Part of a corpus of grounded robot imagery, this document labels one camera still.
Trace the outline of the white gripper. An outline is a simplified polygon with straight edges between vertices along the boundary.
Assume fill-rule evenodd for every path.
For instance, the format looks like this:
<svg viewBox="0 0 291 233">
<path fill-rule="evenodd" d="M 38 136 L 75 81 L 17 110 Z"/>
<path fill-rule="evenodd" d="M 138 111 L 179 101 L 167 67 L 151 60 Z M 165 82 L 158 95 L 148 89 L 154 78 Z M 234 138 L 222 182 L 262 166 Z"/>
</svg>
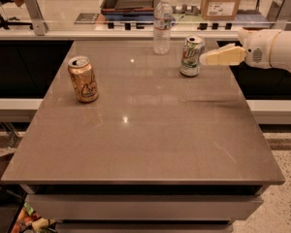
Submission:
<svg viewBox="0 0 291 233">
<path fill-rule="evenodd" d="M 248 30 L 242 28 L 238 38 L 242 47 L 230 43 L 217 50 L 211 50 L 200 56 L 202 65 L 239 65 L 243 61 L 250 67 L 271 68 L 272 47 L 280 29 Z"/>
</svg>

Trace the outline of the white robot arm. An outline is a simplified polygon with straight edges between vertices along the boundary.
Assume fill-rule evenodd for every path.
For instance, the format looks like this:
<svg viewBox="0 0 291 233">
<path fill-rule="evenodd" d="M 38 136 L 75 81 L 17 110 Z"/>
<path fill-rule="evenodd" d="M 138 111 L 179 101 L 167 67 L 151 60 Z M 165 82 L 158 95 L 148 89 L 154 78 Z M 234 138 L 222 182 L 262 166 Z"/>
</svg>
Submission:
<svg viewBox="0 0 291 233">
<path fill-rule="evenodd" d="M 238 38 L 241 46 L 228 44 L 205 52 L 199 57 L 201 64 L 236 66 L 244 62 L 252 68 L 276 68 L 291 73 L 291 31 L 242 28 Z"/>
</svg>

